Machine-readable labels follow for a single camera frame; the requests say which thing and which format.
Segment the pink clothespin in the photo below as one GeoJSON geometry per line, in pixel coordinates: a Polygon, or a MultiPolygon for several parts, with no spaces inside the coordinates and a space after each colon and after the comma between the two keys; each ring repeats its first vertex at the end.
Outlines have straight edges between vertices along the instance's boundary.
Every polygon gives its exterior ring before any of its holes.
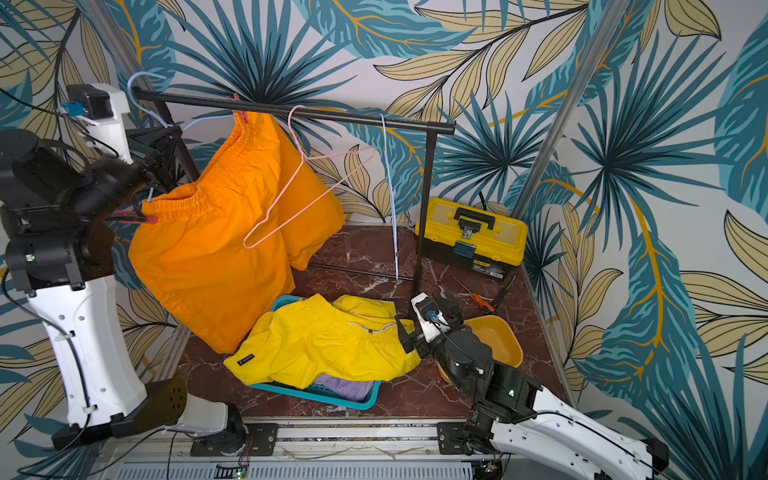
{"type": "Polygon", "coordinates": [[[145,216],[134,211],[120,210],[113,212],[106,218],[106,221],[116,221],[122,224],[156,224],[158,219],[155,216],[145,216]]]}

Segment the purple shorts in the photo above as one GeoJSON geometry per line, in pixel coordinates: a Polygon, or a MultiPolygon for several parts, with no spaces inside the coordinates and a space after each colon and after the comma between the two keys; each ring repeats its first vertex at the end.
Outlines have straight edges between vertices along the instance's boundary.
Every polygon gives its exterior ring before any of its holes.
{"type": "Polygon", "coordinates": [[[327,388],[346,400],[362,402],[373,389],[375,382],[348,381],[321,374],[313,384],[327,388]]]}

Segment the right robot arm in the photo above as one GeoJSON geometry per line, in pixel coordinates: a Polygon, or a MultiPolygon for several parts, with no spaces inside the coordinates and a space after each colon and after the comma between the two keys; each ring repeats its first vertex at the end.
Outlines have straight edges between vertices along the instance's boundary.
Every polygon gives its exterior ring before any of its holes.
{"type": "Polygon", "coordinates": [[[473,401],[463,422],[437,427],[444,454],[519,455],[575,479],[658,479],[669,448],[658,439],[620,434],[574,409],[539,381],[496,361],[465,325],[397,325],[408,353],[432,357],[473,401]]]}

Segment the pink wire hanger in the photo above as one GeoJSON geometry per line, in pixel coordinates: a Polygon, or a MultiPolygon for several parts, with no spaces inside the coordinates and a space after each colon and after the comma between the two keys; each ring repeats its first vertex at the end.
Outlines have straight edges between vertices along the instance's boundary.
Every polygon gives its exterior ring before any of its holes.
{"type": "Polygon", "coordinates": [[[294,106],[289,111],[287,131],[276,128],[281,165],[279,191],[265,217],[246,235],[243,246],[252,249],[281,234],[289,256],[298,263],[306,263],[344,223],[341,202],[332,190],[345,179],[341,177],[326,186],[310,168],[311,158],[292,125],[299,108],[294,106]]]}

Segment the yellow shorts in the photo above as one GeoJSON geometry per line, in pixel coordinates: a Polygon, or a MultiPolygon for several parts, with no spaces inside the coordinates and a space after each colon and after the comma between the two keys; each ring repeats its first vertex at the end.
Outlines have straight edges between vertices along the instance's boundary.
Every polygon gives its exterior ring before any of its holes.
{"type": "Polygon", "coordinates": [[[329,302],[316,294],[264,314],[239,350],[224,361],[243,384],[277,382],[305,389],[325,374],[352,382],[391,381],[421,359],[407,353],[395,304],[343,295],[329,302]]]}

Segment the white wire hanger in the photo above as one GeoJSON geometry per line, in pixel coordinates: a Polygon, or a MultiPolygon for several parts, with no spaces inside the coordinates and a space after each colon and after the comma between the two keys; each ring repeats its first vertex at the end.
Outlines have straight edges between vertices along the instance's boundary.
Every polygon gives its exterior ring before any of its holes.
{"type": "Polygon", "coordinates": [[[379,114],[381,120],[381,132],[382,132],[382,148],[381,159],[385,170],[385,179],[388,185],[389,203],[390,203],[390,225],[392,230],[392,244],[393,244],[393,265],[395,280],[400,280],[400,268],[399,268],[399,242],[398,242],[398,226],[397,226],[397,210],[395,203],[395,191],[394,182],[392,180],[391,167],[388,154],[388,130],[386,117],[383,113],[379,114]]]}

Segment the blue wire hanger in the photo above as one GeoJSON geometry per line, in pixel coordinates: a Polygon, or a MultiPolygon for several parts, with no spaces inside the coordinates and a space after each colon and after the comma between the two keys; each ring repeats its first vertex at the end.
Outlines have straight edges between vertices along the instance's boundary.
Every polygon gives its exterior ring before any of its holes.
{"type": "MultiPolygon", "coordinates": [[[[136,86],[134,84],[134,82],[136,80],[143,79],[145,77],[155,78],[156,76],[157,75],[155,73],[152,73],[152,72],[143,72],[143,71],[137,72],[137,73],[135,73],[135,74],[133,74],[132,76],[129,77],[129,79],[127,81],[127,84],[126,84],[126,87],[125,87],[125,93],[127,95],[127,98],[129,100],[129,102],[135,108],[144,111],[147,115],[149,115],[152,118],[154,118],[156,120],[156,122],[158,123],[158,125],[156,127],[170,127],[170,126],[176,125],[176,126],[179,126],[182,129],[182,136],[183,136],[184,132],[186,132],[187,130],[189,130],[191,127],[193,127],[195,125],[201,124],[201,123],[206,122],[206,121],[231,119],[235,114],[237,114],[239,112],[242,112],[242,111],[235,111],[235,110],[226,110],[226,109],[222,110],[222,109],[218,109],[218,108],[212,108],[214,110],[213,113],[211,113],[209,115],[199,116],[197,118],[194,118],[194,119],[192,119],[192,120],[190,120],[190,121],[180,125],[180,124],[178,124],[174,120],[174,118],[173,118],[173,116],[171,114],[170,108],[169,108],[169,106],[171,104],[173,104],[173,103],[169,103],[167,105],[168,110],[167,111],[163,111],[163,110],[158,109],[158,107],[154,103],[152,103],[152,102],[139,101],[139,100],[135,100],[135,99],[130,97],[128,89],[130,87],[140,87],[140,86],[136,86]]],[[[140,88],[154,90],[150,85],[146,85],[146,86],[140,87],[140,88]]],[[[180,174],[184,174],[189,180],[192,180],[192,181],[195,181],[195,180],[197,180],[200,177],[200,170],[198,169],[197,164],[194,162],[194,160],[193,160],[193,158],[191,156],[191,153],[190,153],[187,145],[182,140],[182,137],[181,137],[181,142],[177,146],[177,153],[176,153],[175,160],[176,160],[176,166],[177,166],[178,180],[179,180],[179,175],[180,174]]],[[[149,202],[158,199],[160,197],[160,195],[162,195],[159,191],[157,191],[153,187],[150,187],[149,185],[148,185],[148,188],[150,189],[150,194],[147,197],[147,200],[149,202]]]]}

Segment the orange shorts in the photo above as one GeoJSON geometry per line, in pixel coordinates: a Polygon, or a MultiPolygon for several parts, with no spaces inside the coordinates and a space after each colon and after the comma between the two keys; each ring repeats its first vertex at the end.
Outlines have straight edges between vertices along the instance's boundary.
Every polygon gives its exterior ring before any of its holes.
{"type": "Polygon", "coordinates": [[[143,204],[143,214],[158,222],[140,226],[129,250],[146,288],[219,354],[238,348],[313,257],[296,262],[281,234],[243,246],[279,191],[280,126],[255,112],[234,120],[198,180],[143,204]]]}

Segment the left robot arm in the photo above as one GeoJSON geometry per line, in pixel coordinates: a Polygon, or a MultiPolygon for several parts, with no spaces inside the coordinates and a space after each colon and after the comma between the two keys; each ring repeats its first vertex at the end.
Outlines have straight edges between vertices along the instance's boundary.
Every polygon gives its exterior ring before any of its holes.
{"type": "Polygon", "coordinates": [[[63,451],[153,430],[190,436],[198,455],[235,456],[248,445],[237,408],[187,392],[178,378],[142,382],[117,315],[108,219],[146,186],[174,188],[181,131],[127,133],[127,150],[83,170],[28,130],[1,134],[1,220],[5,261],[17,291],[47,331],[67,396],[63,451]]]}

